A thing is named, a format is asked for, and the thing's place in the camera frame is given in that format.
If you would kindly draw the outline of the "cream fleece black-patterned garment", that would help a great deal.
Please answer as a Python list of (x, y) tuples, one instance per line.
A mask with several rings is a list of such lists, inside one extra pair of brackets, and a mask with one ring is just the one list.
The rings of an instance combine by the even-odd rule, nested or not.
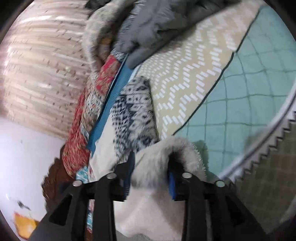
[(203, 181), (206, 169), (197, 148), (185, 138), (159, 139), (149, 80), (143, 76), (119, 92), (90, 159), (90, 180), (97, 181), (126, 162), (130, 152), (135, 165), (126, 201), (114, 204), (116, 229), (126, 237), (180, 240), (185, 205), (169, 194), (169, 159), (176, 158), (185, 171)]

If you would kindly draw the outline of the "carved brown wooden headboard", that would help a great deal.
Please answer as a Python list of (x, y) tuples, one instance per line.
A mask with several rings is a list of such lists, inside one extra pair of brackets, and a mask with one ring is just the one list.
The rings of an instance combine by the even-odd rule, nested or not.
[(62, 154), (65, 146), (60, 149), (60, 157), (55, 158), (41, 184), (43, 197), (45, 199), (46, 211), (55, 207), (74, 179), (68, 175), (62, 162)]

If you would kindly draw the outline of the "orange object on floor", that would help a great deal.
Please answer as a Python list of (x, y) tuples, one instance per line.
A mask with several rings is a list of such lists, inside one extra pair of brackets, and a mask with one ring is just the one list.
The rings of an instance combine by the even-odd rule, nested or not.
[(28, 240), (33, 233), (33, 231), (38, 226), (39, 221), (20, 215), (19, 213), (14, 213), (14, 225), (16, 227), (16, 232), (19, 237)]

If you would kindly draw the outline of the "teal white lattice pillow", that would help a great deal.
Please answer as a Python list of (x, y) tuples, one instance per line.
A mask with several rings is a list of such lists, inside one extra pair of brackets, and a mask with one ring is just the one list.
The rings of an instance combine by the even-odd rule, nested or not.
[[(93, 180), (93, 173), (91, 168), (88, 165), (80, 168), (75, 174), (75, 180), (80, 180), (85, 186), (87, 183), (90, 183)], [(84, 202), (85, 211), (86, 211), (86, 231), (89, 234), (92, 234), (93, 228), (93, 210), (95, 200), (89, 198), (89, 193), (85, 190), (82, 191), (81, 199)]]

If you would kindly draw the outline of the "red floral patchwork quilt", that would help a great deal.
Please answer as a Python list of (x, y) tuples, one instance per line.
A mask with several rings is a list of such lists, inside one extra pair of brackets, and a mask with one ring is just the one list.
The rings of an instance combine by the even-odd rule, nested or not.
[(93, 71), (81, 93), (69, 136), (62, 153), (67, 174), (74, 177), (89, 161), (89, 136), (103, 109), (110, 86), (126, 54), (110, 54), (99, 71)]

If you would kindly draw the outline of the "patterned bedsheet beige teal blue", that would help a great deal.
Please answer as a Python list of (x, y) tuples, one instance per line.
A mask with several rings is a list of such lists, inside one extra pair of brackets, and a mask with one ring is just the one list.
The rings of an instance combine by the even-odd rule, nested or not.
[(189, 29), (137, 66), (149, 79), (161, 140), (186, 138), (207, 179), (237, 182), (239, 195), (267, 231), (295, 190), (289, 160), (259, 160), (263, 140), (295, 93), (295, 40), (263, 1), (242, 1)]

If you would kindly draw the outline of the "beige leaf-pattern curtain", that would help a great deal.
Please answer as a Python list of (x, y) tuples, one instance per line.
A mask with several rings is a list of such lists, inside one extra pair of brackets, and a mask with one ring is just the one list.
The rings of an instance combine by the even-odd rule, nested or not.
[(1, 43), (1, 116), (65, 139), (90, 68), (85, 1), (33, 1)]

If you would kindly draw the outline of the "cream printed folded comforter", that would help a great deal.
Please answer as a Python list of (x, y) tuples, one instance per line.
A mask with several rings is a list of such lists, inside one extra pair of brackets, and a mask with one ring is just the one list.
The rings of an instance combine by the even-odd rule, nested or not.
[(97, 72), (96, 48), (122, 12), (135, 1), (113, 0), (96, 10), (86, 21), (82, 47), (92, 72)]

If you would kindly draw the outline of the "grey padded jacket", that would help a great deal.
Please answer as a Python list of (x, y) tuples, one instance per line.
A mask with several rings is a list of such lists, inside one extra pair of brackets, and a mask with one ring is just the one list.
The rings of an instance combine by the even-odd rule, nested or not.
[(128, 55), (130, 69), (143, 63), (171, 39), (238, 1), (144, 1), (122, 25), (115, 49)]

